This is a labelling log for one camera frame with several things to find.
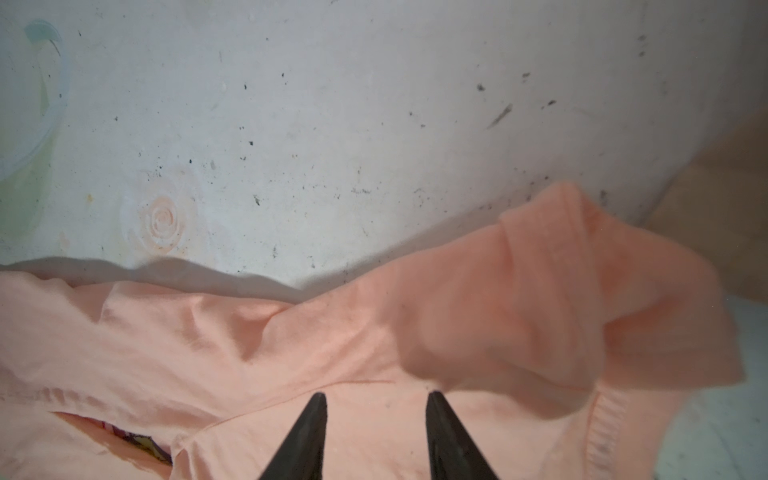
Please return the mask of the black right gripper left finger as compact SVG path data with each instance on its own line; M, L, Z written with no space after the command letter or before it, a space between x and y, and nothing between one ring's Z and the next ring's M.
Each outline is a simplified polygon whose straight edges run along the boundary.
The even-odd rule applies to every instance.
M321 480L328 420L324 393L312 395L260 480Z

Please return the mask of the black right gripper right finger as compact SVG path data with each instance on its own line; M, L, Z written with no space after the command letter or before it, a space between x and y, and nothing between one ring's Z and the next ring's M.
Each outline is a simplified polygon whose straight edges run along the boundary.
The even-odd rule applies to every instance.
M426 432L432 480L497 480L498 476L439 391L428 395Z

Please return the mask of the pink graphic t-shirt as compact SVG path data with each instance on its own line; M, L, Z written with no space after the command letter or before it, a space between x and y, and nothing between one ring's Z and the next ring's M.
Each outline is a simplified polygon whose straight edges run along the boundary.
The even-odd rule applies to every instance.
M324 393L328 479L425 479L442 391L503 479L648 479L740 382L714 269L559 183L297 305L1 276L7 479L255 479Z

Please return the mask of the beige drawstring garment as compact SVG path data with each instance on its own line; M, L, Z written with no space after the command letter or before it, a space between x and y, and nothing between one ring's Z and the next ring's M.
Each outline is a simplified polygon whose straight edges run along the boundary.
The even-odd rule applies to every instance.
M702 149L645 227L712 263L726 290L767 302L767 113Z

